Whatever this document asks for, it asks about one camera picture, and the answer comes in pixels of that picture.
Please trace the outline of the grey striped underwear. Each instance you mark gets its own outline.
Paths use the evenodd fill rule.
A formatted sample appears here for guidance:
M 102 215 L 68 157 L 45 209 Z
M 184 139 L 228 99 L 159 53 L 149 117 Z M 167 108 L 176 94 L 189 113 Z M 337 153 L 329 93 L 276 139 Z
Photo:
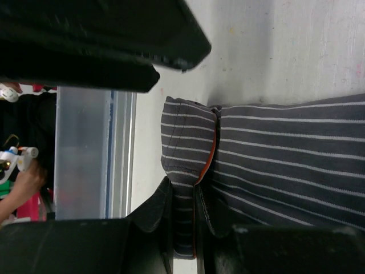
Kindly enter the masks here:
M 161 145 L 179 259 L 195 258 L 198 185 L 251 223 L 364 230 L 363 94 L 210 107 L 167 97 Z

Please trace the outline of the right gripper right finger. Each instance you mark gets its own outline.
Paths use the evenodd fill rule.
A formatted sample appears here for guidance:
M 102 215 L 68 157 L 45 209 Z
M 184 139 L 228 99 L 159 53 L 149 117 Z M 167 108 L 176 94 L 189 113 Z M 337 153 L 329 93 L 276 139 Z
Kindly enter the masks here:
M 198 273 L 364 273 L 364 236 L 350 227 L 255 225 L 196 186 Z

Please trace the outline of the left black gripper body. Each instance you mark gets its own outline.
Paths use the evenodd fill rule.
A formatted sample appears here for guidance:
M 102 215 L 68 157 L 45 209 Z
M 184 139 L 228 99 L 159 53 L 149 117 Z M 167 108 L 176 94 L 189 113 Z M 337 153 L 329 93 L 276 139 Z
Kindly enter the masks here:
M 211 44 L 185 1 L 2 1 L 1 80 L 147 93 Z

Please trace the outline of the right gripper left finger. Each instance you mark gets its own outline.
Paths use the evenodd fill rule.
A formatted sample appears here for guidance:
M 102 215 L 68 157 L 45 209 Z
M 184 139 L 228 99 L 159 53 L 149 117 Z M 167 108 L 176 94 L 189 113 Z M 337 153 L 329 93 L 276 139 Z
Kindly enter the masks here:
M 122 219 L 53 220 L 1 229 L 2 273 L 172 273 L 172 185 Z

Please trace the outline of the operator bare hand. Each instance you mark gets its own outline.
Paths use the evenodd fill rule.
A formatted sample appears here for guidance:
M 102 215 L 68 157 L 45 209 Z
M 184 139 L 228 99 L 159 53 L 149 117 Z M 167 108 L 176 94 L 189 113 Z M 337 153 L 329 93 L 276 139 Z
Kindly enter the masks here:
M 1 224 L 20 206 L 25 204 L 46 183 L 47 171 L 33 159 L 26 171 L 19 172 L 13 189 L 1 200 Z

